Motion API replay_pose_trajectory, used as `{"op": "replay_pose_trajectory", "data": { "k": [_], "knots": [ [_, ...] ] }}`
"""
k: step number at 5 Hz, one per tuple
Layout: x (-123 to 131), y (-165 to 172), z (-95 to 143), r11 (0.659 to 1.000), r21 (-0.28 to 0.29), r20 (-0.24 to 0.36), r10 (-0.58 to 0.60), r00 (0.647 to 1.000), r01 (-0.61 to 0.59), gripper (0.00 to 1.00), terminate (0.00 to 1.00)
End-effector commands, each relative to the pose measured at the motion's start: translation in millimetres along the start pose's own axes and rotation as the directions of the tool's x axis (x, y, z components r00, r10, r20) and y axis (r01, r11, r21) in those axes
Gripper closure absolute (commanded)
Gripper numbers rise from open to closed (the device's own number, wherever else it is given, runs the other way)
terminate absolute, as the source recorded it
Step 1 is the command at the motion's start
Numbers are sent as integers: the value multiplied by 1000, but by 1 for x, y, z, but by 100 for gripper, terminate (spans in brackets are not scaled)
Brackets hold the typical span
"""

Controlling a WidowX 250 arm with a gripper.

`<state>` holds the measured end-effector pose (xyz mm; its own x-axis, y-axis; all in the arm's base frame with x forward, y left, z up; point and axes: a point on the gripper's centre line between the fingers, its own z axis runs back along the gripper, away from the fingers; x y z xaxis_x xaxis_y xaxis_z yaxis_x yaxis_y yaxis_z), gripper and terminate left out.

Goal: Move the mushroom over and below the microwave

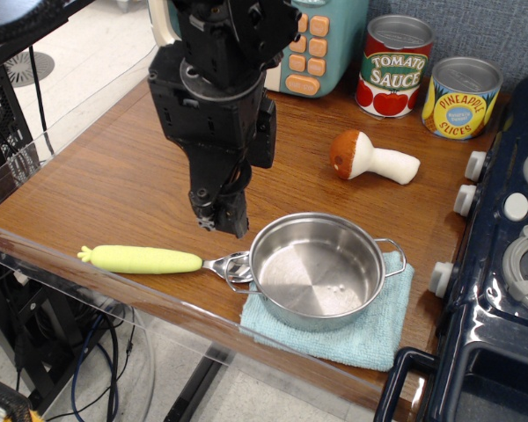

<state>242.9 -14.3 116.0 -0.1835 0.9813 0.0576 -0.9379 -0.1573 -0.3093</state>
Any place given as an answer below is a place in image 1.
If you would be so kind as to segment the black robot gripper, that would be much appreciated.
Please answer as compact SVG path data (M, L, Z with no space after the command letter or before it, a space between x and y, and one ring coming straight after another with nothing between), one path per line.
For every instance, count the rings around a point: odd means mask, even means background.
M252 168L271 167L275 156L276 109L264 76L219 89L174 43L158 50L148 82L165 137L189 162L198 226L242 238L249 228L245 189Z

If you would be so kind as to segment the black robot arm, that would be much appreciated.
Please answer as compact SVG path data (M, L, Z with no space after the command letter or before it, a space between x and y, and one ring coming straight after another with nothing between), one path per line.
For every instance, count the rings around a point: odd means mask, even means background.
M189 162L189 200L204 229L242 237L253 167L275 157L266 73L297 38L289 1L151 1L158 51L148 82L165 138Z

